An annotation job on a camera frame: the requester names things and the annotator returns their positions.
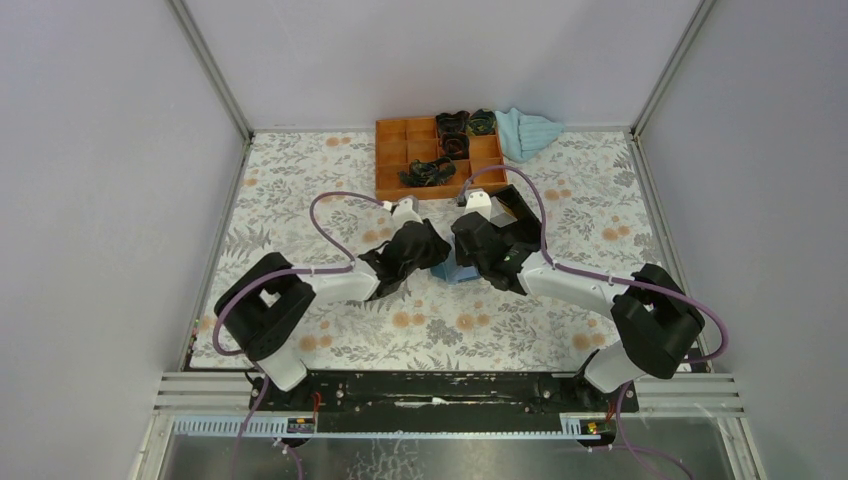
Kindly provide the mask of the blue leather card holder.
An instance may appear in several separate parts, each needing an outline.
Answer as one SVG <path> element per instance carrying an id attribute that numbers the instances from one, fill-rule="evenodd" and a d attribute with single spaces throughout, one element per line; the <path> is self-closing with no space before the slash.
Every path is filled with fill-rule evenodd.
<path id="1" fill-rule="evenodd" d="M 466 267 L 456 263 L 453 258 L 430 268 L 430 273 L 449 285 L 474 281 L 480 278 L 477 269 L 473 266 Z"/>

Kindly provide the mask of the orange compartment tray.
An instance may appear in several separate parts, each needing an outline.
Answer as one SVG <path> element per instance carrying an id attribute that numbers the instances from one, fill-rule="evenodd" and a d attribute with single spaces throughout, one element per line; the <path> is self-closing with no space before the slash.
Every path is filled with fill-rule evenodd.
<path id="1" fill-rule="evenodd" d="M 487 192 L 507 185 L 495 113 L 480 109 L 376 122 L 376 196 L 454 198 L 466 181 Z"/>

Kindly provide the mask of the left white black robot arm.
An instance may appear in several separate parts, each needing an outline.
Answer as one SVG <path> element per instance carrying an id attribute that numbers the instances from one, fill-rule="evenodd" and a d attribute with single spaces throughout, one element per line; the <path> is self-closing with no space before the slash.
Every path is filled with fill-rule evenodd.
<path id="1" fill-rule="evenodd" d="M 307 367 L 286 342 L 312 305 L 370 302 L 395 293 L 418 270 L 444 262 L 451 245 L 430 221 L 409 221 L 379 247 L 350 266 L 296 268 L 282 254 L 265 255 L 227 290 L 214 307 L 213 346 L 222 329 L 238 345 L 237 354 L 264 372 L 272 398 L 288 411 L 309 401 Z"/>

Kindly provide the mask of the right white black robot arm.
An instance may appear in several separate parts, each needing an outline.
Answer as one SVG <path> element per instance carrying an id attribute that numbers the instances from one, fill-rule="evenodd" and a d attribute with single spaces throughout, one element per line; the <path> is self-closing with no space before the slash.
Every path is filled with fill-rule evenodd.
<path id="1" fill-rule="evenodd" d="M 614 390 L 644 375 L 671 378 L 703 329 L 701 314 L 657 265 L 644 265 L 632 278 L 553 266 L 542 254 L 542 224 L 532 213 L 496 221 L 467 213 L 451 231 L 460 263 L 474 266 L 496 289 L 562 300 L 613 321 L 617 341 L 578 371 L 573 396 L 583 410 L 601 410 Z"/>

